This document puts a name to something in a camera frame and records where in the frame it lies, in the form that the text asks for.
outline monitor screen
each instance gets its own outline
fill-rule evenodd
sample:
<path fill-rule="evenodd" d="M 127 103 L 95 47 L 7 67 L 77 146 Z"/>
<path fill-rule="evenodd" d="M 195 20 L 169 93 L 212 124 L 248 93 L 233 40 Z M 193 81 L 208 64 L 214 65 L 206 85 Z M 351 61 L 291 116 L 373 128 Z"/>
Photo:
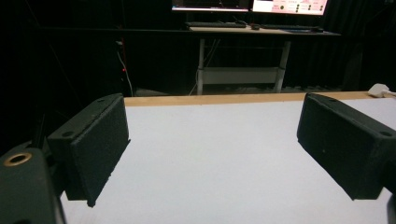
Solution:
<path fill-rule="evenodd" d="M 328 0 L 254 0 L 253 12 L 322 16 Z"/>
<path fill-rule="evenodd" d="M 249 0 L 172 0 L 172 11 L 248 12 Z"/>

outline wooden table edge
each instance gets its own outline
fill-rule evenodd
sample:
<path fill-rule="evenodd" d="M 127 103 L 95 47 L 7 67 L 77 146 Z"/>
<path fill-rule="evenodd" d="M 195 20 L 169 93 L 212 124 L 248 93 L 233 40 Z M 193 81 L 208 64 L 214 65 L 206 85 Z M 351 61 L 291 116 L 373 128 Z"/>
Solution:
<path fill-rule="evenodd" d="M 337 100 L 374 99 L 367 91 L 333 91 L 315 92 Z M 302 101 L 306 92 L 265 93 L 265 94 L 230 94 L 230 95 L 194 95 L 194 96 L 150 96 L 125 97 L 125 106 L 158 105 L 222 105 L 264 102 Z"/>

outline keyboard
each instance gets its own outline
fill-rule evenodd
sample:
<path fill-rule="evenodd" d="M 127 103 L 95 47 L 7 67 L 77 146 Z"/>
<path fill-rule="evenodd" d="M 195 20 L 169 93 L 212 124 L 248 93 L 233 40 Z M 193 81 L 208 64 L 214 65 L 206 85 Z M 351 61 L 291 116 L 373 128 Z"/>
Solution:
<path fill-rule="evenodd" d="M 270 30 L 311 30 L 316 26 L 262 24 L 261 28 Z"/>
<path fill-rule="evenodd" d="M 205 21 L 187 21 L 188 27 L 214 27 L 214 28 L 246 28 L 245 24 L 234 22 L 205 22 Z"/>

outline screw hole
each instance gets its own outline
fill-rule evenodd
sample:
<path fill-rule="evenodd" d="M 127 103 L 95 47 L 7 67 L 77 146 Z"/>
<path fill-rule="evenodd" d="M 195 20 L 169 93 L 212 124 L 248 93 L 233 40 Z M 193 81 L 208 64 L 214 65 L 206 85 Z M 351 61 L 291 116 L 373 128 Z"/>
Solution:
<path fill-rule="evenodd" d="M 19 154 L 13 155 L 13 156 L 9 157 L 8 159 L 6 159 L 6 161 L 4 162 L 4 165 L 5 166 L 17 166 L 24 162 L 29 161 L 31 158 L 32 158 L 31 153 L 28 153 L 28 152 L 19 153 Z"/>

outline white table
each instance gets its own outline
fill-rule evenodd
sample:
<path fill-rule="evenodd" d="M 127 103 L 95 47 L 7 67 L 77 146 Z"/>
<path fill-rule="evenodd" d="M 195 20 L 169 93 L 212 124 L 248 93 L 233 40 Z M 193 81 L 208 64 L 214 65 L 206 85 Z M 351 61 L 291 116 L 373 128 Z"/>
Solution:
<path fill-rule="evenodd" d="M 396 129 L 395 99 L 344 102 Z M 390 192 L 384 189 L 373 201 L 351 201 L 298 144 L 302 104 L 128 106 L 131 144 L 94 208 L 63 195 L 66 219 L 70 224 L 387 223 Z"/>

